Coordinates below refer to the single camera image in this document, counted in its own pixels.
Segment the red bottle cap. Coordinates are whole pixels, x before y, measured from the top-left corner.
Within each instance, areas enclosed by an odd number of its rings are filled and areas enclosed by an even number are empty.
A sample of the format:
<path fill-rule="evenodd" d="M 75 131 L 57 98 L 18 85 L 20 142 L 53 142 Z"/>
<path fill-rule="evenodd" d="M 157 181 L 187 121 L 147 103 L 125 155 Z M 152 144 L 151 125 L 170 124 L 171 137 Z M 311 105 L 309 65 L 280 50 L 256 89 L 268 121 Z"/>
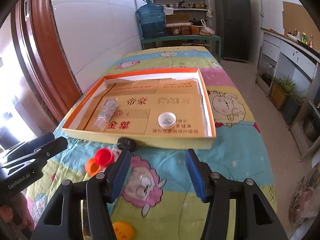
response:
<path fill-rule="evenodd" d="M 99 149 L 94 155 L 95 162 L 101 167 L 108 167 L 114 162 L 114 155 L 108 148 Z"/>

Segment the orange printed bottle cap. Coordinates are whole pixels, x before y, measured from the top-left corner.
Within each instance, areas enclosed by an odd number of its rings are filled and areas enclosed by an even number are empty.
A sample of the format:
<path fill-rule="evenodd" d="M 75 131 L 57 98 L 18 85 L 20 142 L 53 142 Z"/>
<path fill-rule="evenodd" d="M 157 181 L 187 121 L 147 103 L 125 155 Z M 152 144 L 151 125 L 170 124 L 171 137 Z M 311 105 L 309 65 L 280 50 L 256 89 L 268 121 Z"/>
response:
<path fill-rule="evenodd" d="M 117 240 L 133 240 L 136 236 L 135 228 L 127 222 L 117 221 L 113 223 Z"/>

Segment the black bottle cap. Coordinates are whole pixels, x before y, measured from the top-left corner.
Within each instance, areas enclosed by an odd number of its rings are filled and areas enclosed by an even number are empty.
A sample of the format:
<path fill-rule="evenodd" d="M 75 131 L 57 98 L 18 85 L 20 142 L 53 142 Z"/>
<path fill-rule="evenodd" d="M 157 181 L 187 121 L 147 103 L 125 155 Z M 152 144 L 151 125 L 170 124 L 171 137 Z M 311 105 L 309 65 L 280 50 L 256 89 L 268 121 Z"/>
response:
<path fill-rule="evenodd" d="M 120 150 L 128 150 L 134 152 L 136 150 L 137 144 L 134 140 L 130 138 L 120 137 L 117 141 L 117 148 Z"/>

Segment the white Hello Kitty lighter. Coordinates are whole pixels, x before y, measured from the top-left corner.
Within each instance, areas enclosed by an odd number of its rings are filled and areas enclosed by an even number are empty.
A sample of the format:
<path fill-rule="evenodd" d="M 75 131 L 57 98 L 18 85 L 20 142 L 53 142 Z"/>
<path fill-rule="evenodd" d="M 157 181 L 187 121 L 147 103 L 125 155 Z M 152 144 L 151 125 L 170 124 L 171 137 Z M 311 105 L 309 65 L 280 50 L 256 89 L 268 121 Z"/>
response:
<path fill-rule="evenodd" d="M 119 158 L 121 152 L 122 152 L 122 150 L 117 148 L 117 147 L 114 147 L 114 148 L 111 149 L 111 153 L 114 156 L 114 161 L 117 161 L 117 159 Z"/>

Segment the clear glitter lighter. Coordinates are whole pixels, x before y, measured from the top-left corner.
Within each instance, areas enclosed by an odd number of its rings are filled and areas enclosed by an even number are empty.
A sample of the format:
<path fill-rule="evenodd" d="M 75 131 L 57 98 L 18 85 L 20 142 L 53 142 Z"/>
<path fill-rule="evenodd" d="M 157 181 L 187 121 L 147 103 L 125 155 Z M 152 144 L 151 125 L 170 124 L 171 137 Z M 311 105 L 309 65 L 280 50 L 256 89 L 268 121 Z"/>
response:
<path fill-rule="evenodd" d="M 103 132 L 117 108 L 117 99 L 106 99 L 102 105 L 102 110 L 99 112 L 93 124 L 93 129 L 98 132 Z"/>

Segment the white bottle cap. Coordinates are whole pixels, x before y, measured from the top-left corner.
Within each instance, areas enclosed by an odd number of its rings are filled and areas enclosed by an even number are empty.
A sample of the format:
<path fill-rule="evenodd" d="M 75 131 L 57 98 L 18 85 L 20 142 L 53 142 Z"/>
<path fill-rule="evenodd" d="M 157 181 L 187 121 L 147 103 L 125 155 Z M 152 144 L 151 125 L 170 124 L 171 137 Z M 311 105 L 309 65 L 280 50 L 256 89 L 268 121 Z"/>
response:
<path fill-rule="evenodd" d="M 172 129 L 176 124 L 176 115 L 171 112 L 161 113 L 158 117 L 158 123 L 163 129 Z"/>

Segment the orange cardboard tray box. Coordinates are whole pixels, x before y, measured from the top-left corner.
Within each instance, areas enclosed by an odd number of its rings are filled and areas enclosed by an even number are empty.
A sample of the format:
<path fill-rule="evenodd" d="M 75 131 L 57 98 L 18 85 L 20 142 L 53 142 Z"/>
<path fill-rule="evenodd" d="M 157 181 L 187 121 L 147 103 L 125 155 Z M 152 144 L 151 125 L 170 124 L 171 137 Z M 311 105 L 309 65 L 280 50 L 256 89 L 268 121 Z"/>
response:
<path fill-rule="evenodd" d="M 106 99 L 118 108 L 103 132 L 93 124 Z M 161 113 L 176 115 L 172 129 L 159 126 Z M 216 129 L 206 86 L 198 68 L 139 70 L 102 77 L 68 114 L 69 137 L 115 143 L 120 137 L 168 149 L 209 149 Z"/>

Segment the potted green plant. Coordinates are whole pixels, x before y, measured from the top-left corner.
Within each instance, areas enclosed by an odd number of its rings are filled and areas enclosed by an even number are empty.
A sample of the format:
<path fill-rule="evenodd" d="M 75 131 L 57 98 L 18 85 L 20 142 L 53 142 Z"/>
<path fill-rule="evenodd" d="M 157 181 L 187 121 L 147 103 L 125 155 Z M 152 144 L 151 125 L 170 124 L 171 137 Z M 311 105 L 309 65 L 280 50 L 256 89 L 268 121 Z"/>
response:
<path fill-rule="evenodd" d="M 290 126 L 298 115 L 303 99 L 296 90 L 296 84 L 287 76 L 272 80 L 270 101 L 282 113 L 285 123 Z"/>

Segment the blue water jug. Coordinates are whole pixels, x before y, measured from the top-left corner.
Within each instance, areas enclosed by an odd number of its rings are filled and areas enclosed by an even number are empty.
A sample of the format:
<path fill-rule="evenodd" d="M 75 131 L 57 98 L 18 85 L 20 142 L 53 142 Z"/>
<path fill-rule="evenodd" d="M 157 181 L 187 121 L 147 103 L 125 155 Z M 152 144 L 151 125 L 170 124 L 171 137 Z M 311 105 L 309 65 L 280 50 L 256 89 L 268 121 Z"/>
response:
<path fill-rule="evenodd" d="M 164 7 L 146 0 L 146 5 L 137 10 L 138 20 L 144 39 L 152 39 L 167 35 Z"/>

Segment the white counter cabinet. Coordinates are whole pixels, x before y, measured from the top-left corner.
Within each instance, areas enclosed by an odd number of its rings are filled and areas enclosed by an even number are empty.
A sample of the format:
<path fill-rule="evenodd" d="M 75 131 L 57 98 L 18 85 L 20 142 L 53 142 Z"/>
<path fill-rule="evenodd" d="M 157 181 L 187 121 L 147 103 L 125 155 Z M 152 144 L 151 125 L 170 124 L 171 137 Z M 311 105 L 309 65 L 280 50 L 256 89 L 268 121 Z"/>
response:
<path fill-rule="evenodd" d="M 273 84 L 267 84 L 262 79 L 264 74 L 271 78 L 287 77 L 295 83 L 297 94 L 301 96 L 303 103 L 289 125 L 289 131 L 296 141 L 300 157 L 304 158 L 319 149 L 319 139 L 311 141 L 304 129 L 308 117 L 319 120 L 319 107 L 315 103 L 319 89 L 319 57 L 276 31 L 265 28 L 261 28 L 261 31 L 263 43 L 255 81 L 268 97 L 271 96 Z"/>

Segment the brown cardboard box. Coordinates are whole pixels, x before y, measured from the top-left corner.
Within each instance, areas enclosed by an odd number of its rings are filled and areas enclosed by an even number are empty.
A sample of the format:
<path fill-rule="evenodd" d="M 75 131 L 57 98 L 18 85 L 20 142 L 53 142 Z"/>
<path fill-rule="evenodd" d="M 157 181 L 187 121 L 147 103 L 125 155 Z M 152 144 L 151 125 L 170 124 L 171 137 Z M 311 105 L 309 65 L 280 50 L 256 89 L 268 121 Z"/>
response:
<path fill-rule="evenodd" d="M 189 23 L 188 14 L 172 14 L 166 15 L 166 24 L 171 23 Z"/>

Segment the white plastic bag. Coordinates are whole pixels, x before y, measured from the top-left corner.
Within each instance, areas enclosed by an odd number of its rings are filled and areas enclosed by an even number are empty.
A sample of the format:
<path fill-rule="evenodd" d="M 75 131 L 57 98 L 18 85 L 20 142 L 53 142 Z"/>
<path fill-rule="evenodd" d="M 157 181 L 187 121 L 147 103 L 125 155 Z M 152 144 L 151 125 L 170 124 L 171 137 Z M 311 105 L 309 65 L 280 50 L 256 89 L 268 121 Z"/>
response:
<path fill-rule="evenodd" d="M 202 36 L 213 36 L 215 35 L 215 31 L 213 31 L 212 28 L 208 27 L 206 25 L 206 22 L 204 19 L 201 20 L 201 24 L 202 24 L 202 27 L 200 29 L 200 32 L 199 34 L 202 35 Z"/>

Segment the black refrigerator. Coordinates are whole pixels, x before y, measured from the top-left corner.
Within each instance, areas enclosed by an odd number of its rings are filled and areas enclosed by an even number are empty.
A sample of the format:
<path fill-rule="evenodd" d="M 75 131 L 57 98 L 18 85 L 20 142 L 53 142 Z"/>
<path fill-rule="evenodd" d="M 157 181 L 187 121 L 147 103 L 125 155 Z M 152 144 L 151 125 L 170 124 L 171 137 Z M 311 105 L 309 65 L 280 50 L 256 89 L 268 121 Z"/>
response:
<path fill-rule="evenodd" d="M 248 61 L 252 35 L 251 0 L 215 0 L 216 33 L 221 57 Z"/>

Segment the red wooden door frame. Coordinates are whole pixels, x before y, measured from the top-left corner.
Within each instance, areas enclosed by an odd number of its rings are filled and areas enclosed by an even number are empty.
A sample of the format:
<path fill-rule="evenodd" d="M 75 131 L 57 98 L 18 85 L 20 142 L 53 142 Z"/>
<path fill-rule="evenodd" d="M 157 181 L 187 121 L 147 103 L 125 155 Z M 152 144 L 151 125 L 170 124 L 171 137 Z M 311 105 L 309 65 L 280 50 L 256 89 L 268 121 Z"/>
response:
<path fill-rule="evenodd" d="M 27 83 L 51 122 L 59 123 L 82 91 L 57 31 L 52 0 L 18 0 L 11 11 L 10 23 Z"/>

